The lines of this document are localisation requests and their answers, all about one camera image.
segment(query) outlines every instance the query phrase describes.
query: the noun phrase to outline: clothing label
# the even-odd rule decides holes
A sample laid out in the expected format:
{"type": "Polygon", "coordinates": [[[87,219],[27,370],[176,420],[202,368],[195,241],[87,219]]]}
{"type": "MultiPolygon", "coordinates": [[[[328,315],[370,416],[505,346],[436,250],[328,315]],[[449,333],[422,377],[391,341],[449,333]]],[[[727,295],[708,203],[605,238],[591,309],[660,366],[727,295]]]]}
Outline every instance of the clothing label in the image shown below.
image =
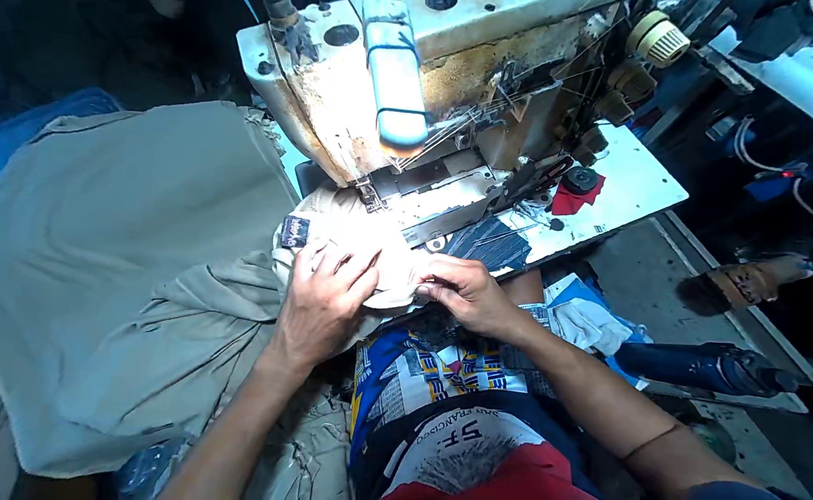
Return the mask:
{"type": "Polygon", "coordinates": [[[284,217],[283,225],[280,227],[280,246],[292,248],[308,244],[309,226],[311,226],[311,221],[308,219],[294,215],[284,217]]]}
{"type": "Polygon", "coordinates": [[[501,410],[475,406],[446,412],[423,425],[415,441],[391,458],[387,470],[394,470],[394,477],[382,496],[411,482],[457,494],[486,481],[521,445],[543,441],[519,418],[501,410]]]}

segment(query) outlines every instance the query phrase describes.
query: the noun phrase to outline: blue cloth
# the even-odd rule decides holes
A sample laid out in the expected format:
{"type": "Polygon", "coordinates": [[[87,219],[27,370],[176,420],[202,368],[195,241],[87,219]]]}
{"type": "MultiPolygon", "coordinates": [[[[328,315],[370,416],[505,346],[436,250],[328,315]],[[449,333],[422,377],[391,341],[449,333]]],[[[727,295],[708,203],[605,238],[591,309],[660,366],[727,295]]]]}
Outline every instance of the blue cloth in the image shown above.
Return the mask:
{"type": "Polygon", "coordinates": [[[441,252],[460,259],[480,261],[487,269],[523,269],[526,256],[530,255],[530,244],[518,233],[508,234],[511,230],[496,217],[487,217],[454,232],[441,252]],[[497,235],[507,236],[486,244],[476,244],[480,238],[494,238],[497,235]]]}
{"type": "Polygon", "coordinates": [[[99,88],[89,87],[5,120],[0,123],[0,172],[13,153],[52,120],[64,116],[103,115],[121,109],[112,96],[99,88]]]}
{"type": "MultiPolygon", "coordinates": [[[[612,314],[614,318],[620,323],[626,325],[631,331],[632,335],[626,340],[626,342],[635,342],[635,343],[647,343],[647,338],[644,335],[644,332],[638,328],[638,325],[628,321],[627,319],[620,318],[616,316],[612,311],[610,311],[610,306],[607,305],[607,302],[604,300],[604,295],[601,293],[601,290],[595,286],[594,282],[589,280],[589,283],[586,284],[581,280],[577,279],[573,283],[571,283],[567,288],[564,289],[557,297],[552,299],[547,305],[549,308],[553,308],[557,305],[562,303],[566,303],[573,299],[583,299],[586,301],[593,301],[599,304],[601,307],[607,310],[608,313],[612,314]]],[[[607,356],[605,358],[605,362],[610,367],[611,370],[616,372],[617,375],[620,375],[624,378],[628,383],[635,386],[638,383],[638,379],[625,373],[623,369],[616,363],[616,358],[613,356],[607,356]]]]}

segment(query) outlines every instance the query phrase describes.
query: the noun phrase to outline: industrial sewing machine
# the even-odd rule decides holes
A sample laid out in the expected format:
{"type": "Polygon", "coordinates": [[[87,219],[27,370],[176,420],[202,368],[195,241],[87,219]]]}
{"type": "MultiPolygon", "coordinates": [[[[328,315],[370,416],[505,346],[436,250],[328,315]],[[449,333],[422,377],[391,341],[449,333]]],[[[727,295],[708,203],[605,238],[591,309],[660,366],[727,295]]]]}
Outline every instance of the industrial sewing machine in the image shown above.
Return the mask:
{"type": "Polygon", "coordinates": [[[265,0],[238,43],[290,141],[415,245],[594,165],[596,121],[626,123],[690,45],[646,4],[265,0]]]}

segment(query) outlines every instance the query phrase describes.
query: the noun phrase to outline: floor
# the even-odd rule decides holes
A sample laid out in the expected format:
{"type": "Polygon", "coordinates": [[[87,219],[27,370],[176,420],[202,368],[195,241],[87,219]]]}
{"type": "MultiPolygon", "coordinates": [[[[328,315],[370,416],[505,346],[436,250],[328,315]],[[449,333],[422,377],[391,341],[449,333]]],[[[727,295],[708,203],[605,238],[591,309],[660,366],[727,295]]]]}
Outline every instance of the floor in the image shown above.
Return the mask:
{"type": "MultiPolygon", "coordinates": [[[[648,328],[661,343],[744,342],[723,316],[703,318],[675,294],[689,275],[655,222],[645,220],[605,240],[585,260],[598,274],[613,311],[648,328]]],[[[719,421],[737,449],[736,465],[768,486],[813,499],[813,415],[697,401],[719,421]]]]}

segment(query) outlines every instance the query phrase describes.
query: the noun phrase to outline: finger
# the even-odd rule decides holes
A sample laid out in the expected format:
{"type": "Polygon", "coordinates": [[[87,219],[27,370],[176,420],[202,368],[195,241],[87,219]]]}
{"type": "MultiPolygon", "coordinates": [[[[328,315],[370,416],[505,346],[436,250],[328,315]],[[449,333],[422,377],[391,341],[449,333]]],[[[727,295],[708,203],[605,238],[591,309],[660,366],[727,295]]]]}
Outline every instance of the finger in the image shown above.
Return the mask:
{"type": "Polygon", "coordinates": [[[448,260],[434,260],[425,263],[417,271],[419,281],[428,281],[439,278],[452,283],[458,289],[466,288],[471,279],[469,272],[470,265],[461,262],[450,262],[448,260]]]}
{"type": "Polygon", "coordinates": [[[350,254],[342,248],[329,245],[323,253],[323,259],[320,260],[315,274],[322,278],[331,278],[335,274],[335,270],[342,264],[342,261],[348,257],[350,257],[350,254]]]}
{"type": "Polygon", "coordinates": [[[317,239],[304,245],[304,247],[299,250],[299,253],[295,255],[295,263],[293,265],[294,278],[301,280],[311,278],[311,275],[314,273],[311,261],[328,243],[329,241],[326,239],[317,239]]]}
{"type": "Polygon", "coordinates": [[[380,251],[381,248],[375,247],[356,252],[336,271],[335,278],[343,283],[346,288],[350,288],[373,265],[373,260],[379,255],[380,251]]]}
{"type": "Polygon", "coordinates": [[[375,267],[367,269],[367,272],[360,275],[356,279],[350,290],[348,290],[348,298],[354,301],[359,307],[364,301],[373,294],[375,288],[379,285],[379,270],[375,267]]]}
{"type": "Polygon", "coordinates": [[[465,301],[465,299],[461,298],[452,288],[444,287],[439,283],[423,283],[416,288],[415,292],[420,295],[425,295],[433,301],[444,304],[446,309],[451,311],[458,303],[465,301]]]}

